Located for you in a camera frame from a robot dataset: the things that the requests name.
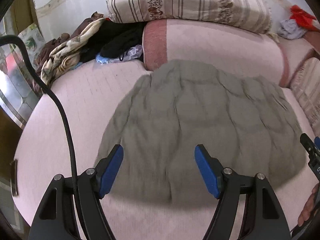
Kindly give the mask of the striped floral side cushion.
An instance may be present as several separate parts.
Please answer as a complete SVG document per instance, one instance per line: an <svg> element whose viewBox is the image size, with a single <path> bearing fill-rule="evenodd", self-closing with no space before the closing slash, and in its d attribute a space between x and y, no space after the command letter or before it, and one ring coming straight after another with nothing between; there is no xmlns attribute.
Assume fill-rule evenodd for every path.
<svg viewBox="0 0 320 240"><path fill-rule="evenodd" d="M315 136L319 137L319 59L307 59L294 75L290 87Z"/></svg>

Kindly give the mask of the pink bolster cushion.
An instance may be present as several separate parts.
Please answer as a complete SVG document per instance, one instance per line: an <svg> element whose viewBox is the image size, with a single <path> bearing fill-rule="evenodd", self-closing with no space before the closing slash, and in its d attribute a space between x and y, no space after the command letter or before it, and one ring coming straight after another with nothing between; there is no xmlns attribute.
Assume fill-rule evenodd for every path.
<svg viewBox="0 0 320 240"><path fill-rule="evenodd" d="M154 71L171 60L211 64L242 77L263 76L286 87L290 71L279 44L263 34L227 25L163 19L143 32L144 64Z"/></svg>

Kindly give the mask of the grey lilac cloth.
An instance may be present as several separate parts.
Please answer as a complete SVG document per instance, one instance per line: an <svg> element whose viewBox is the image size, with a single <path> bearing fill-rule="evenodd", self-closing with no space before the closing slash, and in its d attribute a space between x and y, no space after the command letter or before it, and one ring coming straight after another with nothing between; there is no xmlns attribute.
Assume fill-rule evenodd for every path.
<svg viewBox="0 0 320 240"><path fill-rule="evenodd" d="M277 34L288 40L295 40L303 37L308 32L307 29L300 27L294 19L283 20Z"/></svg>

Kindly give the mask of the brown beige patterned blanket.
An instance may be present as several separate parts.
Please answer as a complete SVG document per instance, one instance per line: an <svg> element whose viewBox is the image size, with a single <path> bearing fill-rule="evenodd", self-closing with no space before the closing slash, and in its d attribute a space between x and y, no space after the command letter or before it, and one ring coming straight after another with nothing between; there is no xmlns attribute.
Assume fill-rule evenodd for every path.
<svg viewBox="0 0 320 240"><path fill-rule="evenodd" d="M94 12L76 28L72 35L63 33L47 42L35 59L36 74L48 86L80 62L82 48L106 21L103 14Z"/></svg>

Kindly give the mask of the black garment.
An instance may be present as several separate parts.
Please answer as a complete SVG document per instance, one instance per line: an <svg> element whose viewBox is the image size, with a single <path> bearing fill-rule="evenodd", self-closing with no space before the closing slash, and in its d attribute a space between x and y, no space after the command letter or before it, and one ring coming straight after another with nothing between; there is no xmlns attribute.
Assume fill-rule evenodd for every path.
<svg viewBox="0 0 320 240"><path fill-rule="evenodd" d="M105 20L99 30L80 49L80 62L93 60L97 54L116 59L130 48L141 45L146 22L114 23Z"/></svg>

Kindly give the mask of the pink bed mattress cover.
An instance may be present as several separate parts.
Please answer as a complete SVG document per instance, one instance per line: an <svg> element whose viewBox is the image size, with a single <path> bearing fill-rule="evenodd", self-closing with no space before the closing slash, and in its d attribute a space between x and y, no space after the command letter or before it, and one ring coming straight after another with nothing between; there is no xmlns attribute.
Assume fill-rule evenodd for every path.
<svg viewBox="0 0 320 240"><path fill-rule="evenodd" d="M140 77L151 74L139 61L83 64L56 80L52 91L66 112L74 142L78 172L95 165L104 131L117 106ZM306 116L287 88L281 88L303 132L313 135ZM316 177L303 169L274 188L289 226L294 226ZM217 200L202 206L137 202L110 192L101 204L117 239L201 239L214 213Z"/></svg>

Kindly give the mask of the red cloth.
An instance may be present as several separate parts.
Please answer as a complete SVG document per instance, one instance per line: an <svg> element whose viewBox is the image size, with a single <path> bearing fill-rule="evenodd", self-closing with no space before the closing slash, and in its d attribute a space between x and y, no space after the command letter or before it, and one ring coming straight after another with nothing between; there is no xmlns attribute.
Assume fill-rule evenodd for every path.
<svg viewBox="0 0 320 240"><path fill-rule="evenodd" d="M290 11L290 19L295 20L298 26L309 31L320 31L319 21L315 16L310 15L297 5L293 5Z"/></svg>

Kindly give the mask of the olive green padded jacket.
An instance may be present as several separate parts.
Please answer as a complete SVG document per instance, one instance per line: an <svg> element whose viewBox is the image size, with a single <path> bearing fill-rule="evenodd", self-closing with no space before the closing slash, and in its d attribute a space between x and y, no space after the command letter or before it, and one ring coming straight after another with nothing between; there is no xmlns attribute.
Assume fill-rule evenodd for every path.
<svg viewBox="0 0 320 240"><path fill-rule="evenodd" d="M282 89L210 64L170 61L139 78L117 106L99 147L124 160L112 194L137 202L202 206L210 201L194 158L202 144L238 174L263 173L277 188L306 163L302 130Z"/></svg>

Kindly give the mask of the striped floral pillow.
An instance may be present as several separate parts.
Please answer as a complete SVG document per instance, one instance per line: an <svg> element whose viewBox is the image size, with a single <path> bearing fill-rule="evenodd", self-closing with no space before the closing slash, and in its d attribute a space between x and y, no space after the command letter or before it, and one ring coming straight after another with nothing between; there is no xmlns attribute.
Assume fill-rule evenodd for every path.
<svg viewBox="0 0 320 240"><path fill-rule="evenodd" d="M116 23L180 19L214 22L265 34L272 15L264 0L107 0Z"/></svg>

